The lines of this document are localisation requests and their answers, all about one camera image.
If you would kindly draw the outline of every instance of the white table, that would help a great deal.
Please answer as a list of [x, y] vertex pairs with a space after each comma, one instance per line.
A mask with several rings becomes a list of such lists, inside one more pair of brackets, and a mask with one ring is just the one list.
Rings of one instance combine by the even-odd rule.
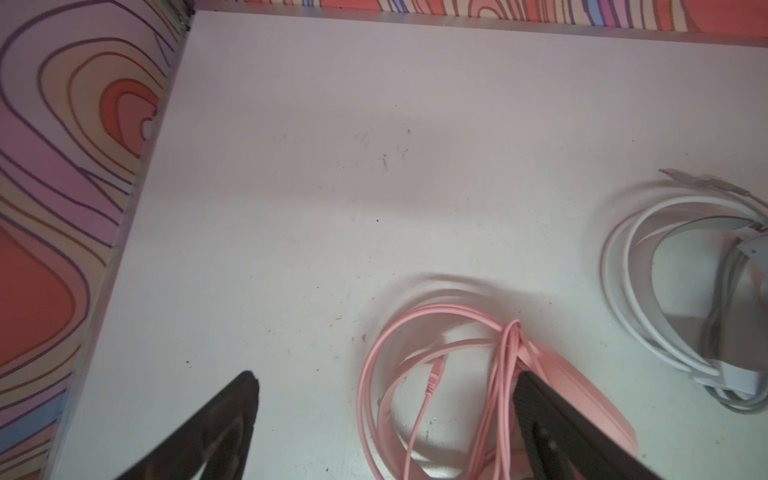
[[[668, 480], [764, 478], [768, 415], [635, 344], [597, 261], [659, 167], [768, 193], [766, 78], [758, 48], [199, 12], [55, 477], [113, 478], [251, 369], [246, 478], [370, 478], [362, 359], [443, 290], [520, 316]], [[449, 359], [436, 448], [472, 434], [471, 365]]]

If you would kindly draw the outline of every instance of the patterned wall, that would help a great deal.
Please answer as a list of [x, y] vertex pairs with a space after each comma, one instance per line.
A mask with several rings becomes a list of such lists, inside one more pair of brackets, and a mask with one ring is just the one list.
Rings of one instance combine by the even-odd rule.
[[180, 32], [152, 0], [0, 12], [0, 480], [32, 480]]

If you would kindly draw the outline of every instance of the colorful wallpaper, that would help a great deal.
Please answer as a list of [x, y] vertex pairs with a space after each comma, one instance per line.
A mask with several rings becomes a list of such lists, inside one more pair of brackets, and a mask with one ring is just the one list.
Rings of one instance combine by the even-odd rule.
[[[240, 0], [221, 0], [223, 3]], [[766, 0], [242, 0], [525, 22], [768, 37]]]
[[181, 33], [152, 0], [0, 12], [0, 480], [32, 480]]

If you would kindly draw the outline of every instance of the pink cable bundle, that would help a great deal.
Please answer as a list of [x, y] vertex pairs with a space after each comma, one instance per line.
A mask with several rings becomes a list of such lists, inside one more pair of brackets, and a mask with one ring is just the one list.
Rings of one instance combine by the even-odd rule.
[[[373, 367], [384, 342], [400, 326], [420, 316], [434, 313], [464, 316], [491, 327], [501, 335], [497, 339], [468, 339], [449, 343], [405, 360], [397, 369], [392, 384], [382, 397], [379, 405], [379, 421], [375, 422], [371, 382]], [[490, 462], [493, 462], [492, 478], [494, 480], [500, 478], [513, 480], [532, 476], [525, 451], [511, 451], [511, 434], [517, 425], [514, 412], [510, 408], [512, 393], [515, 391], [518, 376], [526, 369], [535, 372], [628, 453], [637, 455], [637, 439], [634, 430], [616, 407], [567, 360], [548, 347], [529, 340], [522, 330], [519, 319], [514, 319], [503, 326], [478, 310], [452, 303], [434, 303], [412, 310], [387, 326], [373, 343], [363, 364], [357, 389], [357, 424], [362, 449], [375, 478], [384, 479], [369, 447], [366, 425], [376, 451], [395, 478], [429, 480], [430, 477], [421, 466], [411, 462], [411, 454], [427, 405], [435, 394], [445, 370], [444, 356], [456, 350], [479, 346], [496, 346], [498, 349], [488, 379], [485, 410], [475, 435], [469, 465], [461, 477], [462, 480], [479, 479]], [[405, 376], [414, 368], [429, 362], [433, 363], [432, 373], [429, 376], [424, 403], [413, 426], [408, 446], [404, 449], [392, 424], [392, 400]], [[496, 447], [486, 451], [494, 419], [497, 427]]]

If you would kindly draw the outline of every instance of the white tabletop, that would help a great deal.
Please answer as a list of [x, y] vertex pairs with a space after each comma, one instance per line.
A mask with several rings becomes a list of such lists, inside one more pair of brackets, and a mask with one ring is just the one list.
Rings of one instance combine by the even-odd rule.
[[[765, 478], [768, 415], [634, 343], [597, 261], [659, 167], [768, 193], [766, 78], [757, 48], [199, 12], [55, 477], [113, 478], [250, 369], [246, 478], [371, 478], [362, 359], [438, 292], [519, 316], [668, 480]], [[459, 363], [436, 449], [481, 408]]]

